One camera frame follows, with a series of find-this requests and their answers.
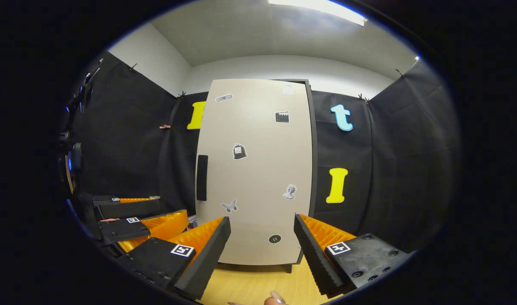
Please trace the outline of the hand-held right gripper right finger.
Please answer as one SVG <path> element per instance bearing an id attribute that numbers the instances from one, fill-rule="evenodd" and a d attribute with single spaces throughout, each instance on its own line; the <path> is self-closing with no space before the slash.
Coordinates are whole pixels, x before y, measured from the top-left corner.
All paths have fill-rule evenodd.
<path id="1" fill-rule="evenodd" d="M 354 236 L 310 216 L 294 216 L 294 234 L 319 292 L 337 297 L 369 286 L 411 258 L 377 236 Z"/>

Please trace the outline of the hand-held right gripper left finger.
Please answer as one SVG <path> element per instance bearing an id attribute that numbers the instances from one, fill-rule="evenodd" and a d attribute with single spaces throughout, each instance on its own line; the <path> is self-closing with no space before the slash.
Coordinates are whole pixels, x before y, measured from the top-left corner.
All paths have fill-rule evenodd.
<path id="1" fill-rule="evenodd" d="M 231 234 L 221 217 L 172 238 L 151 237 L 115 261 L 131 275 L 168 293 L 201 299 Z"/>

